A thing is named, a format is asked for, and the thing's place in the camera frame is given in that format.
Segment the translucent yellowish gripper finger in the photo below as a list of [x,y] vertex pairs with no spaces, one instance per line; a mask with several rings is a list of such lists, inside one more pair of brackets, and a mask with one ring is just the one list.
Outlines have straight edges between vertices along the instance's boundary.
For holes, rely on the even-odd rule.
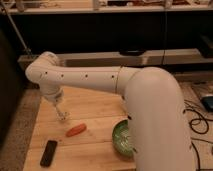
[[57,113],[59,119],[65,120],[66,119],[65,113],[59,108],[58,104],[53,104],[53,106],[56,110],[56,113]]

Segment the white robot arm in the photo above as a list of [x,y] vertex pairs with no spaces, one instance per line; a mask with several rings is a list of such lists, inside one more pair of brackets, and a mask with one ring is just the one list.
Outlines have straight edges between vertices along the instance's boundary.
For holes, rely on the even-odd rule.
[[196,171],[182,90],[159,67],[65,67],[52,52],[25,70],[42,95],[57,106],[64,86],[105,91],[124,100],[137,171]]

